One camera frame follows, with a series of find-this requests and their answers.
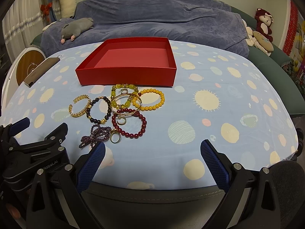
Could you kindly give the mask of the purple garnet bead strand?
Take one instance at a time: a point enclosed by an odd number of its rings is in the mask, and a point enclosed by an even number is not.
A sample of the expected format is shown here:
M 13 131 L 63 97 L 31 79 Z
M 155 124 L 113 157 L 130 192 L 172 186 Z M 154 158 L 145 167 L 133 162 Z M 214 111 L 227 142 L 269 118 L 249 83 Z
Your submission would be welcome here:
M 94 124 L 91 127 L 90 135 L 82 136 L 79 148 L 82 149 L 88 145 L 93 148 L 100 142 L 105 142 L 110 138 L 111 127 L 102 127 L 99 124 Z

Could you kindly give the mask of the dark bead bracelet gold charm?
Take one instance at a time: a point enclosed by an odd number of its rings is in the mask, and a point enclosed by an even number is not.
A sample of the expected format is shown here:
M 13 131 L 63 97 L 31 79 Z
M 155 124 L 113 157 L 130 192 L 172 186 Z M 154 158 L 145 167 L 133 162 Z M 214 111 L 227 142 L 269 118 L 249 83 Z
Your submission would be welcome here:
M 91 108 L 96 103 L 98 103 L 100 100 L 103 100 L 107 104 L 107 113 L 102 120 L 91 117 Z M 111 113 L 112 113 L 111 101 L 106 96 L 96 97 L 89 103 L 89 105 L 87 106 L 87 109 L 86 109 L 86 117 L 90 120 L 91 123 L 98 124 L 98 125 L 104 125 L 107 122 L 107 120 L 111 117 Z

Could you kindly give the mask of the gold thin bangle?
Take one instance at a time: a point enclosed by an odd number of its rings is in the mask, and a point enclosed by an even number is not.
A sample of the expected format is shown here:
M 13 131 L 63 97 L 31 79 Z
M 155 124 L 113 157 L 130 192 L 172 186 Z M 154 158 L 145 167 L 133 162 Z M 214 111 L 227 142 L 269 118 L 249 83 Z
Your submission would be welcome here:
M 129 111 L 130 108 L 126 108 L 126 106 L 124 104 L 118 104 L 117 101 L 125 96 L 127 96 L 131 100 L 133 100 L 134 98 L 136 99 L 135 105 L 133 105 L 136 108 L 135 110 L 132 109 L 131 111 Z M 133 93 L 120 94 L 111 100 L 112 112 L 118 116 L 124 116 L 124 117 L 134 115 L 137 111 L 140 110 L 140 108 L 142 107 L 142 104 L 143 103 L 142 103 L 142 99 L 140 98 L 140 96 L 138 94 L 133 94 Z

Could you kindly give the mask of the small gold hoop earring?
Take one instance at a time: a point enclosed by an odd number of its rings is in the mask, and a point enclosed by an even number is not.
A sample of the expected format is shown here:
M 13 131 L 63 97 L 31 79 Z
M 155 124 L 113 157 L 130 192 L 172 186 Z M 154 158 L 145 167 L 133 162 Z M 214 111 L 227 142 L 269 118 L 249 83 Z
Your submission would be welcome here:
M 126 122 L 127 122 L 127 120 L 126 120 L 126 118 L 124 117 L 124 116 L 117 116 L 116 117 L 116 123 L 118 124 L 118 125 L 125 125 L 126 124 Z

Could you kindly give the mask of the round wooden white device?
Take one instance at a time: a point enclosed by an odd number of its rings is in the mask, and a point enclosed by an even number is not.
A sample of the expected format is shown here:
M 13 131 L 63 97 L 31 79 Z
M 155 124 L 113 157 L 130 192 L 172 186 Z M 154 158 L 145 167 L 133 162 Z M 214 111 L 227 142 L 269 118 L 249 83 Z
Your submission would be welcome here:
M 37 47 L 22 50 L 8 71 L 8 80 L 12 80 L 20 86 L 24 79 L 45 59 L 45 54 Z

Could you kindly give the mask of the blue planet print tablecloth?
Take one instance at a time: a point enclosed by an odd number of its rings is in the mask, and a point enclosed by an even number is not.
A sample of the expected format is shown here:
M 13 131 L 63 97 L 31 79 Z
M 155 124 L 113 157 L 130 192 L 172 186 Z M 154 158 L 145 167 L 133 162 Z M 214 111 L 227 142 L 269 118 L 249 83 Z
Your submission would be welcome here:
M 208 139 L 217 151 L 248 170 L 290 159 L 298 136 L 280 96 L 246 58 L 228 51 L 172 41 L 177 66 L 173 87 L 162 88 L 164 105 L 143 113 L 146 131 L 138 139 L 114 137 L 95 182 L 130 189 L 174 190 L 214 185 L 200 153 Z M 68 125 L 64 146 L 71 162 L 92 127 L 86 116 L 71 117 L 79 95 L 110 96 L 111 87 L 81 86 L 75 69 L 97 44 L 57 52 L 60 61 L 31 88 L 19 86 L 3 110 L 1 124 L 28 117 L 20 144 L 41 141 L 61 123 Z

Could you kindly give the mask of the brown leather phone case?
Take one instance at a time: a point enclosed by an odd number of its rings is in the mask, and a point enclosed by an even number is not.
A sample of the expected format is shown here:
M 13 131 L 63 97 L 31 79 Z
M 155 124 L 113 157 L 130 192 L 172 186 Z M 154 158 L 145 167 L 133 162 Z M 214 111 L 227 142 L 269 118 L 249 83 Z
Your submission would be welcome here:
M 50 57 L 45 59 L 24 79 L 26 86 L 31 88 L 49 69 L 51 69 L 59 61 L 59 57 Z

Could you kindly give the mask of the white curtain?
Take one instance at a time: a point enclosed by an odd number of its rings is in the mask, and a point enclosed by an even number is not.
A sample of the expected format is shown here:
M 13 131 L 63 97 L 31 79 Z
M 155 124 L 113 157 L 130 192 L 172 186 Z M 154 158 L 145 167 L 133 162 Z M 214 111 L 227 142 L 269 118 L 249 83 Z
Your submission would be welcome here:
M 15 0 L 2 20 L 6 50 L 13 62 L 44 28 L 42 0 Z

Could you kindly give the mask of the grey mouse plush toy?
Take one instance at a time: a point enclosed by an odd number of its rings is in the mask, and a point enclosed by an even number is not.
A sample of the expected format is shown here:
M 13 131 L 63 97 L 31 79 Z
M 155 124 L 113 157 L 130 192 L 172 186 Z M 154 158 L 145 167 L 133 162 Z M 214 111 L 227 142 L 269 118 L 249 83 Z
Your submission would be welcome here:
M 81 18 L 66 24 L 61 31 L 61 44 L 70 39 L 74 41 L 83 32 L 94 27 L 94 20 L 92 18 Z

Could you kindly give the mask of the red cardboard box tray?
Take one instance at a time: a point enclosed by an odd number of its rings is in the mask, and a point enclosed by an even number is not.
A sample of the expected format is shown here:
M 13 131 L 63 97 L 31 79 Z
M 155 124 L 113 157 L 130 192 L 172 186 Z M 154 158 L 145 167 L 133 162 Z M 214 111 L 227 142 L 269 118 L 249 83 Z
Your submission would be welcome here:
M 108 39 L 75 69 L 79 83 L 172 87 L 177 66 L 164 37 Z

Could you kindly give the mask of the green sofa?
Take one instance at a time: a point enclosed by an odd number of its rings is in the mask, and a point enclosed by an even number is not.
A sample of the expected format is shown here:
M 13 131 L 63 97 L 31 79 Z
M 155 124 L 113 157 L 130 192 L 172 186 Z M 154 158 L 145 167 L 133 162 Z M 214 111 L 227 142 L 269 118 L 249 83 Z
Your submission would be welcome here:
M 277 91 L 291 117 L 304 115 L 304 98 L 283 69 L 291 60 L 281 49 L 274 46 L 274 51 L 267 56 L 256 47 L 250 47 L 246 58 L 260 70 Z

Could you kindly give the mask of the red bow curtain tie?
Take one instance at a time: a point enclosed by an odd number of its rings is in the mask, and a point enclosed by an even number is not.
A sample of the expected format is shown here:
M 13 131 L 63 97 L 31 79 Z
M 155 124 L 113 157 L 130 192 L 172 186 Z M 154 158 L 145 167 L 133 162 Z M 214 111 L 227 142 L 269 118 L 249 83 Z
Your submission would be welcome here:
M 51 19 L 50 19 L 50 10 L 52 8 L 52 2 L 46 4 L 46 5 L 41 5 L 40 6 L 40 11 L 41 11 L 41 14 L 42 14 L 42 19 L 46 20 L 47 23 L 50 23 L 51 22 Z

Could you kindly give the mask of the beige cookie plush pillow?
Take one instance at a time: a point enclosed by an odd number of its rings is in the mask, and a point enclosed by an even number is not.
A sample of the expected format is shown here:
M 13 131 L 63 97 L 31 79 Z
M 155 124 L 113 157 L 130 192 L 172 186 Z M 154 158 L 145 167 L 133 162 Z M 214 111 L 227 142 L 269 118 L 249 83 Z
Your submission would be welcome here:
M 255 43 L 258 43 L 260 49 L 263 49 L 266 53 L 274 51 L 273 44 L 263 34 L 258 31 L 253 31 L 253 37 L 256 39 Z

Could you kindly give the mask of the blue-grey velvet blanket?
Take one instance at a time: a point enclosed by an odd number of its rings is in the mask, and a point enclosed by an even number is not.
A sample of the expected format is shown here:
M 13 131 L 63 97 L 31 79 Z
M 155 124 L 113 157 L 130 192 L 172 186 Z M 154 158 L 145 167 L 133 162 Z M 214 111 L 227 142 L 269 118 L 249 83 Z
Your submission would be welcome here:
M 94 27 L 62 44 L 62 28 L 81 18 L 92 18 Z M 241 16 L 217 0 L 83 0 L 73 18 L 61 19 L 42 33 L 40 47 L 51 56 L 107 39 L 165 37 L 247 57 L 247 35 Z

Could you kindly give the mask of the red wall decoration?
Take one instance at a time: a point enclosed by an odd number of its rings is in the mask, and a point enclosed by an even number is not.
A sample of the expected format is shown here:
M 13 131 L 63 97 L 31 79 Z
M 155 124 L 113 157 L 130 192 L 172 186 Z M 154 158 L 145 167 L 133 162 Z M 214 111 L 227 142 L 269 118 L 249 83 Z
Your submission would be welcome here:
M 298 25 L 298 8 L 295 5 L 295 3 L 292 0 L 290 0 L 289 24 L 286 30 L 285 42 L 282 48 L 283 52 L 287 56 L 290 56 L 293 48 L 295 36 L 297 33 L 297 25 Z

